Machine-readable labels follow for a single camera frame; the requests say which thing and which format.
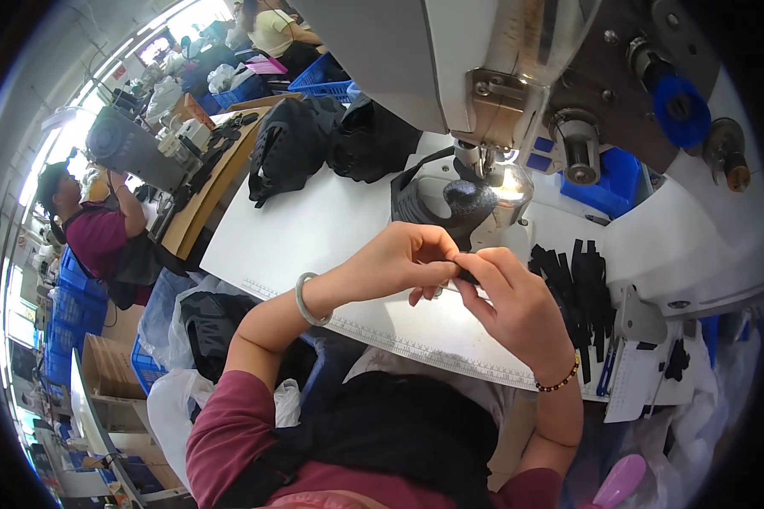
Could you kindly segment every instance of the worker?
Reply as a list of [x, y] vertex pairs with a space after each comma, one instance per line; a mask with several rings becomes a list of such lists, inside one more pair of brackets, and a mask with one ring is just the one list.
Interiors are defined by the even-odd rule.
[[[312, 322], [322, 323], [349, 302], [408, 288], [410, 305], [417, 305], [456, 278], [459, 267], [489, 296], [488, 302], [456, 279], [464, 306], [532, 369], [539, 386], [534, 433], [498, 493], [487, 489], [486, 464], [499, 417], [480, 402], [494, 386], [483, 380], [445, 372], [447, 381], [439, 381], [411, 374], [404, 362], [388, 369], [365, 362], [359, 370], [365, 372], [349, 373], [327, 408], [296, 427], [275, 429], [272, 391], [280, 359]], [[394, 222], [344, 264], [300, 281], [299, 292], [266, 300], [244, 317], [216, 391], [195, 421], [186, 471], [201, 509], [556, 506], [580, 441], [583, 409], [579, 361], [540, 277], [505, 248], [460, 253], [440, 227]]]
[[320, 57], [317, 46], [323, 44], [310, 30], [304, 30], [287, 15], [281, 0], [244, 0], [240, 22], [252, 44], [277, 59], [293, 80]]
[[124, 185], [127, 174], [108, 171], [112, 194], [102, 201], [81, 201], [80, 183], [67, 170], [69, 160], [40, 173], [37, 201], [54, 237], [70, 246], [87, 275], [107, 283], [107, 294], [120, 309], [146, 305], [163, 268], [187, 276], [182, 261], [147, 236], [142, 205]]

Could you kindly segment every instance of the cable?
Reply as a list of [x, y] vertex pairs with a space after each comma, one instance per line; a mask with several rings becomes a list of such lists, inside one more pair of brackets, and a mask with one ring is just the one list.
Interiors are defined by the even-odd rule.
[[115, 318], [113, 318], [113, 323], [110, 325], [105, 325], [105, 323], [102, 322], [103, 327], [113, 327], [116, 324], [116, 322], [119, 321], [119, 308], [116, 307], [116, 304], [113, 300], [111, 300], [110, 302], [113, 305], [113, 310], [115, 311]]

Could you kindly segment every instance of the ruler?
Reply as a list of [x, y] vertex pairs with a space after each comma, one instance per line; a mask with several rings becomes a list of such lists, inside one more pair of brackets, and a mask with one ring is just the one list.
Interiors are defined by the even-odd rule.
[[[279, 292], [273, 288], [268, 288], [253, 280], [242, 280], [241, 288], [264, 300], [272, 299], [279, 295]], [[537, 392], [531, 372], [510, 369], [498, 364], [477, 361], [460, 355], [449, 355], [447, 352], [434, 349], [418, 341], [395, 336], [387, 331], [376, 330], [355, 320], [340, 317], [338, 314], [334, 314], [331, 317], [331, 321], [325, 327], [353, 338], [356, 341], [396, 353], [402, 357], [413, 359], [429, 366], [435, 366], [449, 372], [456, 372], [488, 382]], [[591, 355], [590, 357], [591, 359], [596, 359], [596, 355]], [[601, 369], [602, 364], [598, 364], [597, 368], [592, 366], [592, 372], [600, 373]], [[608, 397], [597, 396], [596, 389], [599, 377], [594, 378], [597, 380], [592, 380], [588, 385], [583, 385], [580, 379], [580, 389], [583, 397], [592, 401], [608, 402]]]

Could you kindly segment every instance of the pink object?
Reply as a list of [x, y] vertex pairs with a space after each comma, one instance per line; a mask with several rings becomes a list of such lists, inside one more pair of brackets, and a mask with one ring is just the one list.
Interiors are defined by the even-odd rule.
[[268, 58], [263, 55], [254, 56], [245, 65], [255, 74], [285, 74], [288, 71], [283, 64], [271, 56]]
[[591, 502], [595, 509], [612, 509], [636, 489], [645, 475], [645, 459], [639, 454], [631, 454], [615, 464], [600, 491]]

